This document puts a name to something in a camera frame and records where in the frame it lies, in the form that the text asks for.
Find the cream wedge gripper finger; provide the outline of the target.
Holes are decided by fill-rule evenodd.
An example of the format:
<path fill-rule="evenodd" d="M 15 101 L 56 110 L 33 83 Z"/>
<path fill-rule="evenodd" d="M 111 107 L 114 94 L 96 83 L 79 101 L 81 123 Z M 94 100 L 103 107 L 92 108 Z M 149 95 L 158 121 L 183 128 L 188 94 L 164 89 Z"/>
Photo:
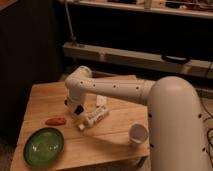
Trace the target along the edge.
<path fill-rule="evenodd" d="M 67 106 L 69 103 L 70 103 L 70 102 L 69 102 L 69 98 L 66 98 L 66 99 L 64 100 L 64 104 Z"/>

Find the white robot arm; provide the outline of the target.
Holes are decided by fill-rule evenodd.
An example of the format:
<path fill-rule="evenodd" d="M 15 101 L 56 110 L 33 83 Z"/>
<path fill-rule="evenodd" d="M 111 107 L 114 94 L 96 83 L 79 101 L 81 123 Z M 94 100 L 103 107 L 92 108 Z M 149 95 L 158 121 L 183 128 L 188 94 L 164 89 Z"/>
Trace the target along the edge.
<path fill-rule="evenodd" d="M 87 93 L 145 105 L 149 114 L 151 171 L 209 171 L 201 102 L 186 80 L 157 81 L 94 78 L 86 66 L 65 79 L 67 105 L 75 110 Z"/>

